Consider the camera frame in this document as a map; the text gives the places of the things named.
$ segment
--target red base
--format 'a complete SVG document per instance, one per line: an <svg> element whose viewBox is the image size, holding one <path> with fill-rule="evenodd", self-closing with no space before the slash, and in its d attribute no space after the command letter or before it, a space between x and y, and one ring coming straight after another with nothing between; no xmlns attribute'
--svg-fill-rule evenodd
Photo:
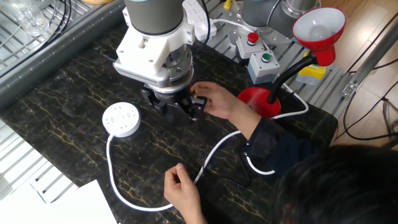
<svg viewBox="0 0 398 224"><path fill-rule="evenodd" d="M273 118L282 109L278 98L273 104L267 103L270 91L261 87L251 87L243 90L238 99L249 105L257 114L263 118Z"/></svg>

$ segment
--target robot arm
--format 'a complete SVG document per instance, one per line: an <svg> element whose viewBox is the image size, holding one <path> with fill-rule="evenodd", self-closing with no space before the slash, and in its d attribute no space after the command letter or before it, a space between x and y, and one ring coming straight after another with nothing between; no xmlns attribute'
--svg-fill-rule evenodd
<svg viewBox="0 0 398 224"><path fill-rule="evenodd" d="M117 51L115 69L145 83L141 93L156 109L180 108L191 120L203 114L206 100L190 94L193 78L193 25L188 24L182 0L125 0L129 26Z"/></svg>
<svg viewBox="0 0 398 224"><path fill-rule="evenodd" d="M317 7L319 0L244 0L242 18L250 26L269 26L292 38L294 22Z"/></svg>

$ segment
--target red emergency stop button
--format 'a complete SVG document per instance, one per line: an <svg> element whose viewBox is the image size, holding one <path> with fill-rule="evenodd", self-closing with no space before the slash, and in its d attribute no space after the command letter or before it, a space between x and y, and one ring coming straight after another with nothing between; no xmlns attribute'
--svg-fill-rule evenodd
<svg viewBox="0 0 398 224"><path fill-rule="evenodd" d="M248 34L248 44L249 45L255 45L257 40L259 40L259 35L256 34L255 32L251 32Z"/></svg>

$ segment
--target glass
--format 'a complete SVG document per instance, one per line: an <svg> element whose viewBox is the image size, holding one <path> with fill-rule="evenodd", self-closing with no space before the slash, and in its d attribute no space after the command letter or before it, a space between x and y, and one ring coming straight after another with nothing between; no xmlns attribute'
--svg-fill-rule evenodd
<svg viewBox="0 0 398 224"><path fill-rule="evenodd" d="M6 14L12 14L21 27L31 36L42 35L49 22L34 0L0 0Z"/></svg>

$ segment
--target hand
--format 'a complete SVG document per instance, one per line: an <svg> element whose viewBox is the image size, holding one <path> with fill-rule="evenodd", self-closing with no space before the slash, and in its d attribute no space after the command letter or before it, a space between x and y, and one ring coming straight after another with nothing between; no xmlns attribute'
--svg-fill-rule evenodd
<svg viewBox="0 0 398 224"><path fill-rule="evenodd" d="M195 91L196 96L207 98L205 112L219 118L228 119L242 132L247 140L250 139L261 120L261 116L248 105L238 100L228 90L212 82L195 83L191 91Z"/></svg>
<svg viewBox="0 0 398 224"><path fill-rule="evenodd" d="M187 224L204 224L199 192L182 164L166 171L164 176L164 197L184 217Z"/></svg>
<svg viewBox="0 0 398 224"><path fill-rule="evenodd" d="M195 92L196 97L206 97L205 112L219 118L230 119L237 107L245 106L228 90L212 82L195 83L191 91Z"/></svg>

